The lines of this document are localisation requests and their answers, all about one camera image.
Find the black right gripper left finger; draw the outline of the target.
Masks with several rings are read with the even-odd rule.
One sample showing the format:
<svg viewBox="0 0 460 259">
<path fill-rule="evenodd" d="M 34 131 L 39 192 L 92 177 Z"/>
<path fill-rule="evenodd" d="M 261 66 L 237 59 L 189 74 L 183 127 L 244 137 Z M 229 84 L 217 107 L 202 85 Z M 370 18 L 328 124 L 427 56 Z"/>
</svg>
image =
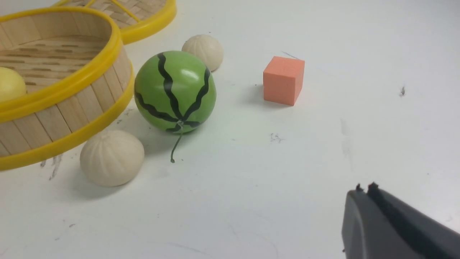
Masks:
<svg viewBox="0 0 460 259">
<path fill-rule="evenodd" d="M 347 192 L 342 241 L 347 259 L 427 259 L 427 236 L 416 224 L 423 214 L 371 184 Z"/>
</svg>

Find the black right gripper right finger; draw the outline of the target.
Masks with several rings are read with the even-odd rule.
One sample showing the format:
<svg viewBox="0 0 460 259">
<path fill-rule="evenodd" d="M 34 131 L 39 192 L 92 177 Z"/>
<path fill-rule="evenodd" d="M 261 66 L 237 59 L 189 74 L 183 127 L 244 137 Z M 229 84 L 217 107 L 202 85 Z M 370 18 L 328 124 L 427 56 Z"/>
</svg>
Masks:
<svg viewBox="0 0 460 259">
<path fill-rule="evenodd" d="M 381 190 L 375 182 L 368 185 L 367 196 L 398 236 L 421 258 L 459 258 L 459 234 L 455 231 Z"/>
</svg>

